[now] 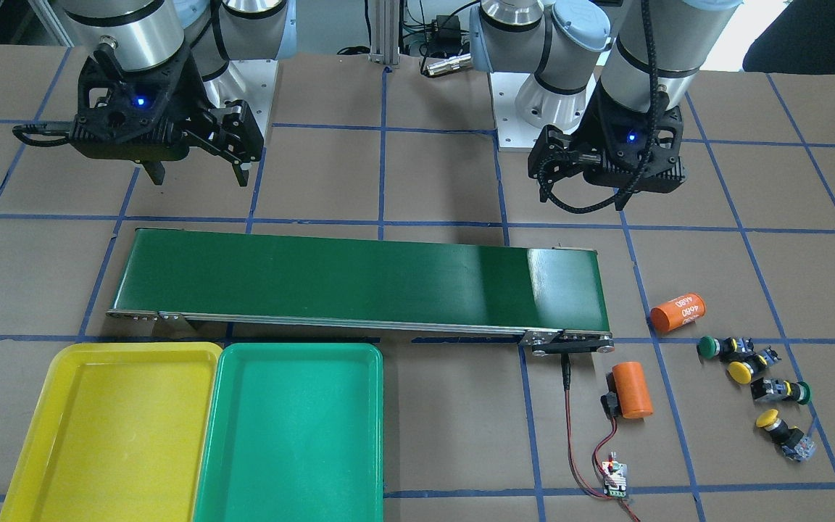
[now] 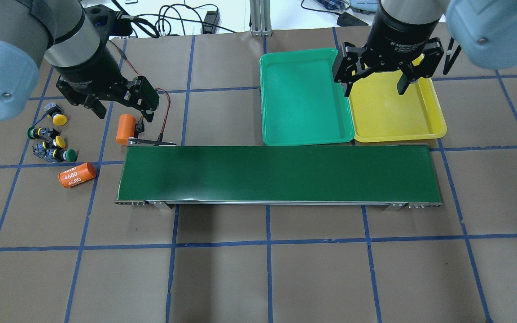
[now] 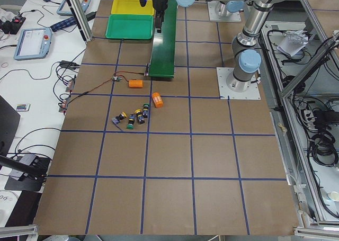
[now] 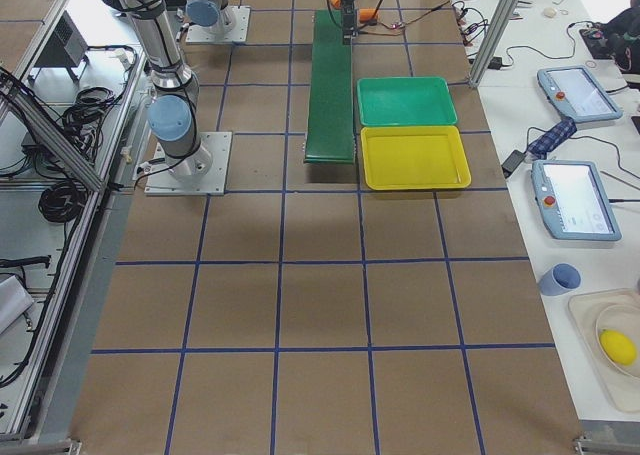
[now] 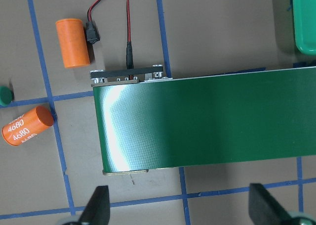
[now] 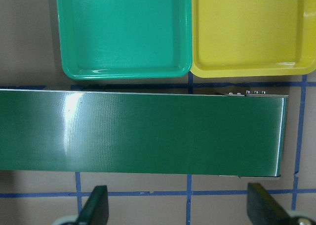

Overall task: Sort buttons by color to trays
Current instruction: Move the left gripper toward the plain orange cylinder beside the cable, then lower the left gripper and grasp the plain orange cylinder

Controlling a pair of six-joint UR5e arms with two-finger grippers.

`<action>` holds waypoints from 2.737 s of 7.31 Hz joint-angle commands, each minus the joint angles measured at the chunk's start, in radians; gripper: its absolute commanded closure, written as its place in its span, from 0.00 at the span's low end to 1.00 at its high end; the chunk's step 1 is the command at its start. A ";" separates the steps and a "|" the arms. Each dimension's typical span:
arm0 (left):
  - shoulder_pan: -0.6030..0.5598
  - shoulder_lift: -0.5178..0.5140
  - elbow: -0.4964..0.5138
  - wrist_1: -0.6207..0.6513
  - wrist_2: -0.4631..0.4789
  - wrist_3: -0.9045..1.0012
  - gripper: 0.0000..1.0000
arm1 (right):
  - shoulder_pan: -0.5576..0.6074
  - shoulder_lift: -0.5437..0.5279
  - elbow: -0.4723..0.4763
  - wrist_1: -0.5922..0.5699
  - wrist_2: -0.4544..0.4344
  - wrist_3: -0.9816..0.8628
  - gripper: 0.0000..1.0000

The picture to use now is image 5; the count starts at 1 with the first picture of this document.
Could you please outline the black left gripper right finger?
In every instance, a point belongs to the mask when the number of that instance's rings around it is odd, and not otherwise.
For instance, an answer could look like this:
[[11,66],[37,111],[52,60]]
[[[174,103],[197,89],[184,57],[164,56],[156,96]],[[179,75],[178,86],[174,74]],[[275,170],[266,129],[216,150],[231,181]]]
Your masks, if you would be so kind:
[[248,213],[254,225],[294,225],[293,218],[260,183],[249,185]]

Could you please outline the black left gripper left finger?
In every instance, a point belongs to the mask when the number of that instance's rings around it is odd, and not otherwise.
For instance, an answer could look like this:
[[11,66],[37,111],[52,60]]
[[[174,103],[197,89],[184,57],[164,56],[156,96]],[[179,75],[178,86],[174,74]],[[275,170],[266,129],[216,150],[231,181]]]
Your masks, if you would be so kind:
[[81,214],[80,225],[108,225],[110,220],[110,198],[107,185],[95,188],[88,204]]

